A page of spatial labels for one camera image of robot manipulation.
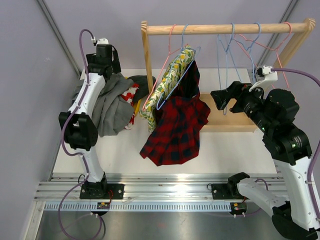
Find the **blue wire hanger grey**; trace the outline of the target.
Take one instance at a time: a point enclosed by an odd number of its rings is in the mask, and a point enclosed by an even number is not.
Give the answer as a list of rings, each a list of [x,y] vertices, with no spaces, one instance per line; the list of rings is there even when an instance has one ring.
[[[216,52],[216,59],[217,59],[217,70],[218,70],[218,81],[219,81],[219,88],[220,90],[222,90],[222,81],[221,81],[221,74],[220,74],[220,60],[219,60],[219,54],[218,54],[218,46],[219,44],[221,45],[223,51],[224,51],[224,54],[225,54],[225,87],[227,88],[229,85],[228,85],[228,80],[229,80],[229,61],[228,61],[228,54],[230,53],[230,57],[231,57],[231,60],[232,60],[232,63],[233,63],[233,66],[234,66],[234,69],[236,71],[236,74],[239,78],[240,81],[242,81],[241,77],[240,77],[240,74],[238,72],[238,69],[236,67],[236,64],[235,64],[235,60],[234,60],[234,57],[233,57],[233,54],[232,52],[230,51],[230,45],[231,45],[231,42],[234,38],[234,35],[235,35],[235,24],[232,22],[231,23],[231,27],[232,27],[232,32],[231,32],[231,36],[229,37],[229,40],[227,40],[227,36],[224,35],[225,37],[225,43],[226,45],[224,45],[222,39],[221,39],[221,35],[218,34],[217,35],[217,39],[216,39],[216,47],[217,47],[217,52]],[[227,115],[227,106],[223,109],[223,115],[226,116]]]

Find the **lemon print skirt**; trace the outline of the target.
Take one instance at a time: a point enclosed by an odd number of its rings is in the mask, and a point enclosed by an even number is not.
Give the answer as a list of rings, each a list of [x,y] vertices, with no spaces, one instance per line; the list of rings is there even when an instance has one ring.
[[[167,69],[165,70],[165,73],[162,76],[161,82],[155,87],[153,94],[148,100],[145,106],[145,110],[143,110],[142,108],[140,110],[141,118],[147,120],[147,127],[150,133],[156,128],[155,111],[160,96],[163,92],[165,92],[165,94],[167,95],[171,91],[171,87],[175,84],[180,75],[178,69],[180,67],[185,67],[186,64],[189,64],[192,61],[192,47],[190,45],[186,45],[184,47],[186,47],[186,49],[182,52],[182,57],[178,57],[175,63],[174,60],[169,63]]]

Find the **red plaid skirt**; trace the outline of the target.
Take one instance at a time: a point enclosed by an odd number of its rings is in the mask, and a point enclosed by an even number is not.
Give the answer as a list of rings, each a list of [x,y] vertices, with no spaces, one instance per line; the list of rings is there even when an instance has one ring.
[[[165,95],[162,107],[155,110],[156,127],[140,151],[155,165],[182,165],[197,157],[200,130],[211,112],[200,100],[200,73],[195,61],[172,93]]]

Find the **blue wire hanger plaid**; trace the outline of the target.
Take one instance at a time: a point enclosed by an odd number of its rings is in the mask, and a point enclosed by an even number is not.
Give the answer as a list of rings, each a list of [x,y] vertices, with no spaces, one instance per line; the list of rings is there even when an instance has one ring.
[[[180,59],[182,59],[182,53],[183,51],[187,48],[187,47],[183,47],[183,43],[184,43],[184,34],[185,34],[185,30],[188,27],[189,24],[186,24],[182,30],[182,34],[181,34],[181,48],[180,48],[180,54],[174,59],[173,64],[170,67],[170,71],[173,69],[174,67],[174,63],[176,62],[176,60],[178,59],[178,57],[180,57]],[[176,82],[174,82],[174,85],[171,87],[170,92],[166,95],[165,92],[163,92],[161,94],[161,96],[158,99],[158,102],[156,103],[156,109],[160,110],[162,108],[162,106],[166,103],[166,101],[170,98],[170,96],[172,95],[172,93],[174,92],[174,90],[177,88],[177,86],[180,84],[182,77],[186,74],[186,71],[190,68],[191,64],[194,62],[195,58],[197,57],[197,55],[199,54],[201,50],[201,47],[198,46],[197,49],[193,49],[191,48],[192,51],[192,58],[191,58],[191,62],[188,64],[185,64],[185,67],[180,67],[178,68],[179,72],[177,71],[176,73],[179,73],[179,78],[177,79]]]

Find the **dark grey dotted skirt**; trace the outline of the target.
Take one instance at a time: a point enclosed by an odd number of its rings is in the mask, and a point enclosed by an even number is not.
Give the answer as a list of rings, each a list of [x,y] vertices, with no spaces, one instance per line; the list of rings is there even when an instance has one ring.
[[[148,78],[146,75],[133,75],[129,76],[135,84],[138,84],[138,90],[135,92],[133,97],[133,103],[137,103],[140,99],[144,98],[149,94],[149,87],[148,87]]]

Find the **red floral white skirt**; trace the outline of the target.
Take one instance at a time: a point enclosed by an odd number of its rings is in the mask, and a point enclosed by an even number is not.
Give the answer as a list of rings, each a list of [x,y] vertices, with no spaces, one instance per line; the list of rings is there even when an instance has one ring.
[[[136,95],[137,90],[139,89],[139,85],[137,83],[134,83],[128,90],[126,90],[121,97],[129,103],[132,107],[134,106],[133,103],[133,98]],[[133,109],[133,114],[129,120],[129,123],[124,127],[126,130],[131,130],[134,126],[134,121],[135,121],[135,108]]]

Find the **grey pleated skirt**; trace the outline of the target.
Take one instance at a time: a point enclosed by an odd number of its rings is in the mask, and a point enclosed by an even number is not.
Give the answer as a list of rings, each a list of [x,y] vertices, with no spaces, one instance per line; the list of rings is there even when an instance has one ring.
[[[116,136],[129,123],[134,109],[122,94],[133,84],[121,73],[113,73],[102,88],[91,117],[100,137]]]

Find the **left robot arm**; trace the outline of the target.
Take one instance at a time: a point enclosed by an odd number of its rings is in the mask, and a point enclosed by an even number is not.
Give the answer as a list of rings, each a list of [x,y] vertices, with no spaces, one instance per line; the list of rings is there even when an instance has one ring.
[[[67,112],[58,116],[62,131],[62,146],[69,145],[75,153],[67,155],[79,156],[84,168],[84,179],[81,186],[81,199],[112,199],[115,184],[108,184],[97,151],[98,130],[92,120],[94,107],[113,73],[121,70],[117,50],[106,38],[99,39],[96,52],[86,55],[87,68],[80,91]]]

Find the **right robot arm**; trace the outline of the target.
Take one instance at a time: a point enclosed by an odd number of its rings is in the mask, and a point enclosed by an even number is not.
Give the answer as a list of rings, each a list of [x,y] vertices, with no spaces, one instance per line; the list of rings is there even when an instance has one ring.
[[[310,191],[312,150],[307,135],[294,125],[300,108],[294,95],[279,88],[265,94],[263,88],[239,81],[210,94],[218,110],[225,109],[230,100],[235,100],[230,111],[246,114],[261,130],[262,142],[282,174],[288,197],[275,196],[244,172],[228,178],[228,195],[254,202],[270,216],[282,237],[316,240],[320,217],[316,212],[319,197]]]

